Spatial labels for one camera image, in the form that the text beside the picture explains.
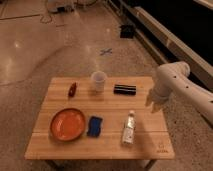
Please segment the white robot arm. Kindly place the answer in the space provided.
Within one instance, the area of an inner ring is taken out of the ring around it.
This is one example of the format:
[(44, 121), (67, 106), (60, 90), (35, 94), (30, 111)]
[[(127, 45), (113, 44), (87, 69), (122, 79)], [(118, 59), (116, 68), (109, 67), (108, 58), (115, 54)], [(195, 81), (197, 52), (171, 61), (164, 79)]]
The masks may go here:
[(162, 64), (156, 68), (156, 82), (149, 90), (148, 98), (156, 104), (164, 104), (172, 92), (187, 99), (213, 126), (213, 93), (188, 79), (190, 66), (184, 62)]

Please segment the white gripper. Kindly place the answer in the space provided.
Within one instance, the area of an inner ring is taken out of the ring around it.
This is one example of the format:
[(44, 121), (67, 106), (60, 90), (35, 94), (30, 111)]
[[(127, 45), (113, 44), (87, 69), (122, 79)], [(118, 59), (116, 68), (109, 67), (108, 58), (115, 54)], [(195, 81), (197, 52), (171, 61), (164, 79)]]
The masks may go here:
[(164, 103), (153, 97), (151, 94), (148, 94), (146, 97), (145, 106), (150, 107), (152, 113), (156, 113), (163, 108)]

